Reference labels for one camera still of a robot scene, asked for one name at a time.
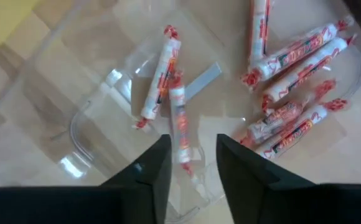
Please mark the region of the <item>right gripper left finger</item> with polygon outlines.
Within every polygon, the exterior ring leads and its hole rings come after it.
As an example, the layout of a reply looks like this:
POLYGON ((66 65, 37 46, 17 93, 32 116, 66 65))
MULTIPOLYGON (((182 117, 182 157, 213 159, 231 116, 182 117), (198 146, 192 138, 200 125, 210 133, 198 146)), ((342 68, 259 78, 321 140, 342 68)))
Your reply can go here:
POLYGON ((96 186, 0 187, 0 223, 164 223, 171 137, 96 186))

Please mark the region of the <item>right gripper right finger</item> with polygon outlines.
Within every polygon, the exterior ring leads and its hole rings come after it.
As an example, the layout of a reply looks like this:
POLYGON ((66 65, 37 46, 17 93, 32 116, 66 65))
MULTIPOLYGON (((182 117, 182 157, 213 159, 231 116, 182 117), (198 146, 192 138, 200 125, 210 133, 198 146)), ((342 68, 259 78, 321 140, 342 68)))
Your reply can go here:
POLYGON ((315 184, 226 134, 216 155, 235 223, 361 223, 361 184, 315 184))

